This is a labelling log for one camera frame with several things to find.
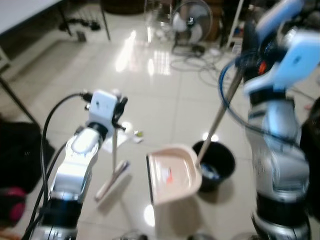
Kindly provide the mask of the black round bucket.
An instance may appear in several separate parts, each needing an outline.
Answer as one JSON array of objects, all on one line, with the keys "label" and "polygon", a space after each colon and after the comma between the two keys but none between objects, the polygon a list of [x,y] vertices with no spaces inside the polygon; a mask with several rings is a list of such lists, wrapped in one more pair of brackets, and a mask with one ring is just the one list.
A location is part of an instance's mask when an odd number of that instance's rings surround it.
[{"label": "black round bucket", "polygon": [[235,168],[236,160],[233,153],[224,144],[211,141],[199,162],[202,183],[198,191],[200,193],[214,192],[230,178]]}]

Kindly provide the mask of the black bag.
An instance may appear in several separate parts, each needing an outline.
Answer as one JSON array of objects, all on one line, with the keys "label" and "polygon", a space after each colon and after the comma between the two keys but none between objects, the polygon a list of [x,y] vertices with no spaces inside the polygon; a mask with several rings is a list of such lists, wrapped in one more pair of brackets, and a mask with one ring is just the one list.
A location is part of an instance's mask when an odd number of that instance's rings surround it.
[{"label": "black bag", "polygon": [[41,182],[41,128],[0,119],[0,188],[31,193]]}]

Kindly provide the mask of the white table with black legs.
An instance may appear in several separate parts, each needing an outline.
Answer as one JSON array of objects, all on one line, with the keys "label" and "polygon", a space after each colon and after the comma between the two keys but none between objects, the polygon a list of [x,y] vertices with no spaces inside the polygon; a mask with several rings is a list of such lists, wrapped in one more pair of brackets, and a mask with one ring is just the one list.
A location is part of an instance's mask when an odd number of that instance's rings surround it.
[{"label": "white table with black legs", "polygon": [[80,41],[80,35],[73,32],[70,16],[63,9],[67,2],[70,0],[0,0],[0,38],[43,12],[55,9],[65,32]]}]

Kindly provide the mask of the pink object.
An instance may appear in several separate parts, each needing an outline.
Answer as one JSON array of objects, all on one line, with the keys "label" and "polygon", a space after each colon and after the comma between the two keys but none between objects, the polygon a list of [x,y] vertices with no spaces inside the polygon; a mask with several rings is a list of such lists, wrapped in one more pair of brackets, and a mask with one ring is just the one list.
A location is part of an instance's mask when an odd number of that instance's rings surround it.
[{"label": "pink object", "polygon": [[26,193],[20,187],[0,187],[0,227],[14,227],[25,214]]}]

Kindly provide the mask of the grey floor fan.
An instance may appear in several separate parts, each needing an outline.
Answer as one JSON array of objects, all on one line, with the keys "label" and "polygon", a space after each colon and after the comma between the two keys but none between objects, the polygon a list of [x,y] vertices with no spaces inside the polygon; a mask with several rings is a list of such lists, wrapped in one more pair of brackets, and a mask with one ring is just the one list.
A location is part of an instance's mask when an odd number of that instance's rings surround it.
[{"label": "grey floor fan", "polygon": [[171,54],[179,57],[201,57],[206,48],[201,42],[210,34],[213,12],[204,0],[180,0],[171,14],[174,33]]}]

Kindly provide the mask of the white paper sheet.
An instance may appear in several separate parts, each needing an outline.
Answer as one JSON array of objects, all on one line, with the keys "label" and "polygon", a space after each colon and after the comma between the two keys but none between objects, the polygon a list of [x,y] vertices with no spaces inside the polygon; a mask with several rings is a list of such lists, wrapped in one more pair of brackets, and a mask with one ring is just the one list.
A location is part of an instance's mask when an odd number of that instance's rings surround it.
[{"label": "white paper sheet", "polygon": [[118,131],[117,137],[116,137],[116,144],[114,144],[114,137],[108,137],[102,144],[101,150],[106,151],[106,153],[112,154],[114,152],[114,146],[115,149],[118,149],[122,144],[126,143],[130,137],[122,131]]}]

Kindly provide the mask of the beige broom with metal handle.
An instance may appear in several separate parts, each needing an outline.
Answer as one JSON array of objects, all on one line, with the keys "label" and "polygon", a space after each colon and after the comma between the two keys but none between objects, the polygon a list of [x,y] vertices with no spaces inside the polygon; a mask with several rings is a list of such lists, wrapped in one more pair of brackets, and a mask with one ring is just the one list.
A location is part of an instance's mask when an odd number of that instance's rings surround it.
[{"label": "beige broom with metal handle", "polygon": [[[117,94],[121,99],[124,98],[121,91],[118,89],[105,91]],[[113,144],[115,145],[117,143],[116,137],[119,131],[124,132],[126,135],[128,135],[130,140],[130,131],[126,129],[126,131],[113,130],[113,133],[111,135],[105,135],[105,137],[103,137],[103,141],[105,142],[108,137],[113,137]],[[112,192],[112,189],[114,189],[116,183],[123,179],[128,169],[130,169],[131,163],[129,160],[119,159],[119,149],[121,148],[121,146],[119,146],[118,148],[115,148],[114,146],[113,153],[110,154],[112,157],[112,173],[110,174],[110,177],[105,181],[105,183],[100,186],[98,192],[94,195],[94,200],[97,202],[102,201],[102,199],[110,194],[110,192]]]}]

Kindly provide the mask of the beige long-handled dustpan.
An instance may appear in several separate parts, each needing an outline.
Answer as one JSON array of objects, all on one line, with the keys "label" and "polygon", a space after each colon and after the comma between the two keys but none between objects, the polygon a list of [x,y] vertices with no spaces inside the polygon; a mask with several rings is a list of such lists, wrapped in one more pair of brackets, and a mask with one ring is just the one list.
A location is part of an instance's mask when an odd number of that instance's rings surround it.
[{"label": "beige long-handled dustpan", "polygon": [[226,71],[218,78],[218,90],[221,98],[217,114],[210,129],[201,140],[192,144],[169,144],[146,155],[146,169],[150,189],[150,202],[154,207],[190,198],[199,192],[202,184],[200,162],[210,142],[215,141],[218,127],[231,106],[224,93]]}]

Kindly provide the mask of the white side table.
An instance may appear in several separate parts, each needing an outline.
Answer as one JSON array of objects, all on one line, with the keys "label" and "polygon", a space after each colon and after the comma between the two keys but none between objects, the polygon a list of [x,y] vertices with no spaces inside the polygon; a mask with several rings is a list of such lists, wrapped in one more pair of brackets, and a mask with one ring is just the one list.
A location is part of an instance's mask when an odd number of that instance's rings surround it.
[{"label": "white side table", "polygon": [[245,0],[231,0],[231,2],[234,3],[235,7],[233,10],[233,18],[228,28],[228,34],[225,43],[226,48],[230,48],[231,44],[233,43],[234,32],[239,25],[240,14],[242,13]]}]

